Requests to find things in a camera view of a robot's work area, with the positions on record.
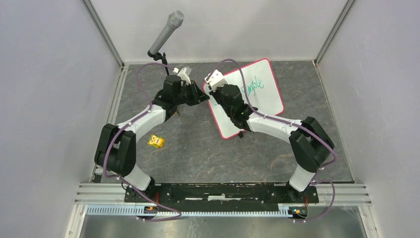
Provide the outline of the pink framed whiteboard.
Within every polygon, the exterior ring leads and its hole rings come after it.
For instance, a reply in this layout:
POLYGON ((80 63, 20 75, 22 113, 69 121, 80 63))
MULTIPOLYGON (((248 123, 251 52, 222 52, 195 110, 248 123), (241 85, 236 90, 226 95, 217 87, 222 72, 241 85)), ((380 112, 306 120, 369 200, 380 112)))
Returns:
MULTIPOLYGON (((245 103, 254 107, 258 112, 269 116, 278 116, 284 112, 285 106, 280 89, 268 59, 260 59, 223 75, 227 84, 239 87, 245 103)), ((217 104, 210 92, 204 89, 204 86, 205 83, 203 83, 202 88, 210 97, 210 111, 220 136, 223 139, 230 139, 245 131, 237 128, 231 122, 222 106, 217 104)))

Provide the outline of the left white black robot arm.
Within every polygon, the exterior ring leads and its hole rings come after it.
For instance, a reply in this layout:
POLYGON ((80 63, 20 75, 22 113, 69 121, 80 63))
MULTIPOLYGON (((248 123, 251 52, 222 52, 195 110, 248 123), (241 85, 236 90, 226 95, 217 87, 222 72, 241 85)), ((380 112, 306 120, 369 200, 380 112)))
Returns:
POLYGON ((206 100, 209 100, 209 96, 195 81, 187 84, 180 76, 167 76, 163 88, 147 108, 126 122, 119 125, 108 123, 102 128, 95 164, 137 188, 136 194, 142 201, 152 201, 156 195, 156 189, 150 185, 153 179, 136 164, 138 140, 155 126, 169 120, 178 106, 194 106, 206 100))

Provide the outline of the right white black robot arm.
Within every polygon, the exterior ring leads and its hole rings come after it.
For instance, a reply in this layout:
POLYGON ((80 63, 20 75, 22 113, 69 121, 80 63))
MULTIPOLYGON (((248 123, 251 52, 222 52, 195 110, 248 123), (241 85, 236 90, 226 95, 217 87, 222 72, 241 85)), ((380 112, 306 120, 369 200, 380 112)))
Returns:
POLYGON ((266 116, 245 102, 237 85, 225 84, 217 88, 207 86, 206 89, 221 114, 235 128, 264 133, 290 144, 297 162, 286 188, 286 196, 290 201, 301 201, 318 170, 329 164, 328 157, 337 158, 334 143, 315 118, 296 120, 266 116))

